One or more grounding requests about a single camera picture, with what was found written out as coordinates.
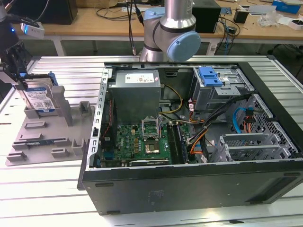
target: blue hard drive label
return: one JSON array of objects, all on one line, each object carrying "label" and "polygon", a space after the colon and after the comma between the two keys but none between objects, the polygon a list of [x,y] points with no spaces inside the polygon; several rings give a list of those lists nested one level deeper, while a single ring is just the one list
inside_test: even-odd
[{"label": "blue hard drive label", "polygon": [[28,100],[35,110],[41,113],[55,111],[55,106],[52,100],[47,97],[45,87],[30,87],[24,91]]}]

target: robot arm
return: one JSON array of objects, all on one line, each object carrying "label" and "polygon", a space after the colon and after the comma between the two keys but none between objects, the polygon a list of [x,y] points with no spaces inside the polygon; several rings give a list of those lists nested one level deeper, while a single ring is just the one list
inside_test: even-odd
[{"label": "robot arm", "polygon": [[26,88],[20,74],[27,73],[27,65],[32,56],[19,40],[12,23],[24,23],[33,27],[39,27],[39,24],[28,18],[7,14],[0,0],[0,79],[6,83],[18,82]]},{"label": "robot arm", "polygon": [[186,61],[199,49],[193,0],[165,0],[165,8],[144,14],[144,49],[140,61]]}]

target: white table leg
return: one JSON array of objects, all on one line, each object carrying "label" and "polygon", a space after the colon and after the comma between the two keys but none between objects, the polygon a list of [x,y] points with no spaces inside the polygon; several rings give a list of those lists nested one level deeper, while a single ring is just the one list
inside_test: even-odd
[{"label": "white table leg", "polygon": [[66,56],[65,49],[64,49],[64,47],[62,46],[62,43],[61,43],[61,38],[60,37],[55,37],[53,39],[53,43],[55,45],[58,56]]},{"label": "white table leg", "polygon": [[214,55],[217,49],[218,42],[212,41],[209,43],[206,55]]},{"label": "white table leg", "polygon": [[260,54],[261,51],[262,51],[262,49],[263,49],[263,47],[264,47],[264,44],[259,44],[259,46],[258,46],[258,48],[257,48],[257,50],[256,50],[256,53],[257,53],[257,54]]}]

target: green motherboard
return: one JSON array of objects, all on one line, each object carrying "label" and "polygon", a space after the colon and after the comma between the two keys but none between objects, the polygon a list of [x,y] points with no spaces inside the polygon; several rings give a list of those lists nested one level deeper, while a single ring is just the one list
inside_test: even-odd
[{"label": "green motherboard", "polygon": [[[190,136],[188,126],[185,123],[179,126],[182,139],[185,142]],[[157,132],[155,124],[146,124],[144,126],[144,134],[153,134],[155,132]],[[160,126],[159,134],[160,138],[157,138],[156,141],[153,139],[149,140],[143,136],[142,125],[119,125],[114,156],[111,159],[165,159],[169,161],[169,164],[172,164],[166,124]]]}]

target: motherboard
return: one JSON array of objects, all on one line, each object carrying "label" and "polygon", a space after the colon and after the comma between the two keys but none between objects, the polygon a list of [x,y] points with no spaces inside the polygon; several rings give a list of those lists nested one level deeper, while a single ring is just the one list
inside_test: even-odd
[{"label": "motherboard", "polygon": [[153,161],[163,165],[183,164],[187,160],[186,123],[118,125],[116,146],[103,150],[106,166],[148,166]]}]

